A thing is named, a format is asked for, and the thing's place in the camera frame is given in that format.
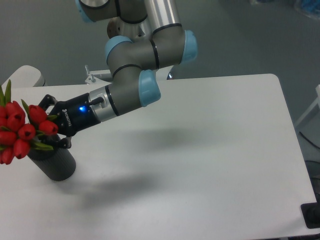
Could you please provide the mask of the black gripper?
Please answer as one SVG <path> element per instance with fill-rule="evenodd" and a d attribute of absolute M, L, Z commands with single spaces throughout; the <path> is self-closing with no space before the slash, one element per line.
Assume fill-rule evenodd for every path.
<path fill-rule="evenodd" d="M 58 126 L 59 135 L 44 135 L 40 141 L 54 148 L 70 149 L 72 138 L 77 132 L 101 123 L 89 106 L 89 93 L 85 93 L 66 101 L 58 101 L 54 96 L 46 94 L 38 106 L 47 111 L 52 107 L 50 115 L 56 115 L 53 121 Z"/>

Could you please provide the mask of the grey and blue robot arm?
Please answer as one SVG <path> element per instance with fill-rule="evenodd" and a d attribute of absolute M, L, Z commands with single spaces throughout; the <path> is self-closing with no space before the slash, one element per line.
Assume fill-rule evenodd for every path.
<path fill-rule="evenodd" d="M 78 0 L 84 21 L 115 21 L 105 45 L 112 82 L 67 101 L 46 95 L 57 131 L 42 129 L 39 140 L 69 149 L 79 131 L 146 107 L 161 98 L 155 71 L 187 63 L 198 55 L 195 35 L 184 30 L 173 0 Z"/>

